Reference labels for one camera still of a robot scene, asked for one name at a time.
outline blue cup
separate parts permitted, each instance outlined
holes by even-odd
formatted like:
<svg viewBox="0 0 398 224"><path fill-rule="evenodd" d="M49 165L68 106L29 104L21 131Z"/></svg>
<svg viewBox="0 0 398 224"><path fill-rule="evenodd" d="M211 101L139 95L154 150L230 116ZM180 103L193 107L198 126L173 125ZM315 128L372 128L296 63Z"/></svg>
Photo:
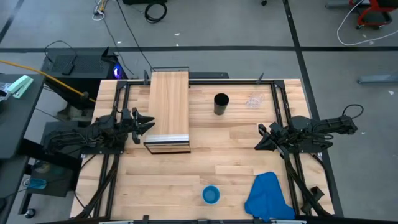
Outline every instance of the blue cup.
<svg viewBox="0 0 398 224"><path fill-rule="evenodd" d="M220 200L221 194L218 187L214 185L209 185L203 189L201 196L208 205L215 205Z"/></svg>

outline blue cloth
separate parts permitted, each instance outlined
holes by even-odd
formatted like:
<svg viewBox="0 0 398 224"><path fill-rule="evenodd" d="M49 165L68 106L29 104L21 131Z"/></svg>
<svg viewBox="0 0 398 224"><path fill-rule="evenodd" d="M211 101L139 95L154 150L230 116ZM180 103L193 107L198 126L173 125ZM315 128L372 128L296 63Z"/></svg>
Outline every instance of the blue cloth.
<svg viewBox="0 0 398 224"><path fill-rule="evenodd" d="M293 208L286 205L278 178L273 172L256 177L244 209L246 213L264 221L270 218L294 219Z"/></svg>

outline wooden table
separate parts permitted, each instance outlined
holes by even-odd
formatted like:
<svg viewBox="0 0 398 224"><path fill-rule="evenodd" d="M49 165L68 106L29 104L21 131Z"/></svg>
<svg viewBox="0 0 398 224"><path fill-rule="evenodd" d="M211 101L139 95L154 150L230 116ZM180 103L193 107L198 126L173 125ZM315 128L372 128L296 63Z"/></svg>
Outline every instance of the wooden table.
<svg viewBox="0 0 398 224"><path fill-rule="evenodd" d="M309 116L300 80L284 81L292 116ZM110 114L116 82L101 82L93 117ZM220 92L230 98L223 116L213 113L213 97ZM264 95L260 108L246 105L253 92ZM137 107L143 115L150 115L148 100L149 86L133 86L128 108ZM243 205L255 176L265 172L278 176L285 201L291 205L285 165L279 153L254 150L261 139L257 125L268 127L276 121L270 86L191 85L189 102L192 153L151 155L143 145L135 145L129 138L120 158L111 219L142 220L143 215L149 215L151 220L252 219ZM80 173L76 193L83 204L89 202L98 187L102 160L102 156L96 156ZM302 154L301 160L307 187L321 188L325 196L320 204L333 213L322 166L308 154ZM201 198L201 191L209 184L217 185L221 191L221 200L212 206ZM296 191L302 204L297 186ZM106 198L104 194L100 215L104 214ZM81 210L75 200L71 217Z"/></svg>

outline concrete floor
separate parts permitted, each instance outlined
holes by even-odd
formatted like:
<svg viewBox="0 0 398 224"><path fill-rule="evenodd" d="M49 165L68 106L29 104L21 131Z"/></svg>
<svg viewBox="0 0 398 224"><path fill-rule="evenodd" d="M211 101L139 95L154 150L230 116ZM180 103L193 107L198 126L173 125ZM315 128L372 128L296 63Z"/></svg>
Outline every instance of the concrete floor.
<svg viewBox="0 0 398 224"><path fill-rule="evenodd" d="M0 1L0 29L13 15L17 2ZM169 0L168 14L158 24L148 24L137 10L121 5L140 46L294 46L281 0L269 0L266 7L262 7L258 0ZM290 0L289 5L301 46L342 46L337 41L336 29L348 9L327 10L324 0ZM19 48L43 48L55 40L64 40L76 48L113 47L104 23L91 20L93 7L92 0L24 0L0 42L0 59L40 68L43 53L10 52ZM145 5L134 7L143 10ZM393 22L382 30L356 30L356 18L357 15L349 16L341 30L341 38L346 42L365 40L364 36L378 37L398 28L398 23ZM112 0L106 8L106 21L116 41L120 41L119 47L136 46L117 3ZM361 46L397 47L398 35ZM126 65L140 77L144 69L149 70L139 52L122 52L121 55ZM145 52L145 55L155 67L189 66L193 72L228 72L231 78L257 78L262 72L264 78L302 77L294 48L288 51ZM397 71L398 52L317 50L303 52L303 57L321 118L339 116L351 103L365 107L364 114L356 119L359 131L354 136L336 136L335 145L329 150L345 217L398 221L398 141L395 132L398 86L356 83L361 75ZM3 64L0 64L0 72L31 73ZM65 104L58 95L44 90L37 107L55 115ZM40 142L45 122L53 120L36 110L25 137ZM38 213L31 220L17 215L21 199L22 194L17 196L8 223L65 220L73 195L66 198L33 196L30 207L36 208Z"/></svg>

